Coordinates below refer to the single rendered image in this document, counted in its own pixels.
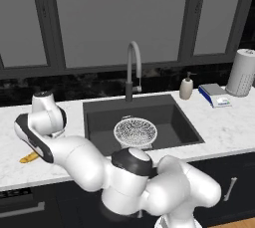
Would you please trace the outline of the dark cupboard door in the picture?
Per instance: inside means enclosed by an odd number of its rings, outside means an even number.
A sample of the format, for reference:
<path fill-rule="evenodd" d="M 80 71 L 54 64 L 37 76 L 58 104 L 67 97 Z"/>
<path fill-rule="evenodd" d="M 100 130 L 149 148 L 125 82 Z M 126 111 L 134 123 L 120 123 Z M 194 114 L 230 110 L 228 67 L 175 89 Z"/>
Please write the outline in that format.
<path fill-rule="evenodd" d="M 255 152 L 192 161 L 191 165 L 221 186 L 221 198 L 214 207 L 197 207 L 194 211 L 203 228 L 255 217 Z M 232 177 L 238 180 L 225 202 L 223 197 Z"/>

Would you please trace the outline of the black dishwasher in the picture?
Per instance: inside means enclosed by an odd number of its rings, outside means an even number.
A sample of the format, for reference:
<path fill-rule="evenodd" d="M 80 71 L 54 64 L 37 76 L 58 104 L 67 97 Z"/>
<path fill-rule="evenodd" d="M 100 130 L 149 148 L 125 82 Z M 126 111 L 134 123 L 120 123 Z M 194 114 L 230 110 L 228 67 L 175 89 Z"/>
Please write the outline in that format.
<path fill-rule="evenodd" d="M 0 191 L 0 207 L 39 202 L 45 202 L 44 211 L 0 218 L 0 228 L 64 228 L 50 185 Z"/>

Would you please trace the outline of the white mesh colander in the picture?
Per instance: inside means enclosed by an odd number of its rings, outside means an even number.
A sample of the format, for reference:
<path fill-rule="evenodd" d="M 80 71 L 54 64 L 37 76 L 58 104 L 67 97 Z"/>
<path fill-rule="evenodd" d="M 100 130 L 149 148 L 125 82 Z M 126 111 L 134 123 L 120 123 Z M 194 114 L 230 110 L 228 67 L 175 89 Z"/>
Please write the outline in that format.
<path fill-rule="evenodd" d="M 147 119 L 127 115 L 115 125 L 114 137 L 122 148 L 147 149 L 157 138 L 157 128 Z"/>

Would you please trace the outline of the dark grey sink basin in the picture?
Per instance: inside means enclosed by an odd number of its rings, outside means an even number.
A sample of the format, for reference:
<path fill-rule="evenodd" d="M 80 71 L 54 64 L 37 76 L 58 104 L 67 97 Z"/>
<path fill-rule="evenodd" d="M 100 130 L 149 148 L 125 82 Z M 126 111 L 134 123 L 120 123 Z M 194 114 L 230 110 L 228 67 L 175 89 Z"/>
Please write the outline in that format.
<path fill-rule="evenodd" d="M 83 103 L 85 138 L 104 155 L 120 150 L 115 125 L 127 115 L 141 117 L 157 128 L 150 150 L 203 143 L 203 139 L 171 95 Z"/>

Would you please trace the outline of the white paper towel roll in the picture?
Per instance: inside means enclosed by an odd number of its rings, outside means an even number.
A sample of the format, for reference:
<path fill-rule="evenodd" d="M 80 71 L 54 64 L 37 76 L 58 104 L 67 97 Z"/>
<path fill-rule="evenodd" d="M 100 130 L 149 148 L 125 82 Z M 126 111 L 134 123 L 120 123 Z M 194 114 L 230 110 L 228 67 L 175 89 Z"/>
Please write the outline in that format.
<path fill-rule="evenodd" d="M 239 49 L 234 58 L 225 91 L 238 98 L 246 97 L 255 79 L 255 51 Z"/>

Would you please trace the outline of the dark framed window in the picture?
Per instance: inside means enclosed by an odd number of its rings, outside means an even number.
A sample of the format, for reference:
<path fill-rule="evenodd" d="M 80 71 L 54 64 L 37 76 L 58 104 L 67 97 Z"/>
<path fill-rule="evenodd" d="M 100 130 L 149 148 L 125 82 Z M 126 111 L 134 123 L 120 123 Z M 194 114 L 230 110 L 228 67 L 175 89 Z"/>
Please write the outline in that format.
<path fill-rule="evenodd" d="M 0 80 L 228 63 L 252 0 L 0 0 Z"/>

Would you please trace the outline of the beige soap dispenser bottle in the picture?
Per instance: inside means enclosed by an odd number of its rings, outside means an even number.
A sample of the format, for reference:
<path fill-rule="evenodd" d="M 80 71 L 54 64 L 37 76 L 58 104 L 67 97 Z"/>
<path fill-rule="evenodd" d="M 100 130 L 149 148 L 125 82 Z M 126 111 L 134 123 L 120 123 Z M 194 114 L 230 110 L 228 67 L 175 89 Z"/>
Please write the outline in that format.
<path fill-rule="evenodd" d="M 182 100 L 188 100 L 193 91 L 193 80 L 191 76 L 194 76 L 194 73 L 188 72 L 187 76 L 181 81 L 179 88 L 179 97 Z"/>

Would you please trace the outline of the dark under-sink cupboard front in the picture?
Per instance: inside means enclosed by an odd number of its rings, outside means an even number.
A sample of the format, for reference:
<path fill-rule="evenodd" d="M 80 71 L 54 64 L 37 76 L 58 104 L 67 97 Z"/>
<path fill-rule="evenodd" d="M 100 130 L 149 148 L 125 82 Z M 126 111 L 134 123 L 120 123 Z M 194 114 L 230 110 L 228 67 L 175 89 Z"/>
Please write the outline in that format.
<path fill-rule="evenodd" d="M 102 212 L 102 191 L 86 192 L 74 181 L 54 185 L 64 228 L 154 228 L 156 216 L 113 221 Z"/>

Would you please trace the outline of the grey arched sink faucet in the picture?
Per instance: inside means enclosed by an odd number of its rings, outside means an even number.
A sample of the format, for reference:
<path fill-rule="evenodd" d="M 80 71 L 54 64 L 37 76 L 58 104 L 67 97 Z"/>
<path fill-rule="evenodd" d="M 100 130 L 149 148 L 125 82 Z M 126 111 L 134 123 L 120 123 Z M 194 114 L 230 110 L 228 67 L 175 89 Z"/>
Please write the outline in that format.
<path fill-rule="evenodd" d="M 135 58 L 136 63 L 136 77 L 138 78 L 138 86 L 132 85 L 131 68 L 132 58 Z M 130 103 L 132 101 L 133 93 L 141 92 L 141 57 L 140 50 L 137 42 L 131 41 L 127 47 L 127 81 L 126 81 L 126 101 Z"/>

